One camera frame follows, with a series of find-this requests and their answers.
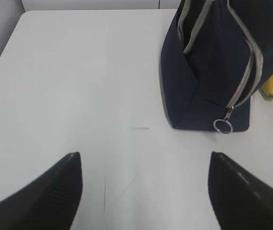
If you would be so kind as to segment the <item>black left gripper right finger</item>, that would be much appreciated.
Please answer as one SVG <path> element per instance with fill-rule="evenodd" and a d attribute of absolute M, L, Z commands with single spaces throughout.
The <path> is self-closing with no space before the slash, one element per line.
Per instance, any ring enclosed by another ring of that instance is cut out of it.
<path fill-rule="evenodd" d="M 273 188 L 224 153 L 212 152 L 209 198 L 223 230 L 273 230 Z"/>

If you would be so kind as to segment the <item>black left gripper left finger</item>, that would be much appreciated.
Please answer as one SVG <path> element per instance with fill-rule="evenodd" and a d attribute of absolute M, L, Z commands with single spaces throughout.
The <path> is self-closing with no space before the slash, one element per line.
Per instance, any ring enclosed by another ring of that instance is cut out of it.
<path fill-rule="evenodd" d="M 0 201 L 0 230 L 69 230 L 82 195 L 80 153 L 69 153 Z"/>

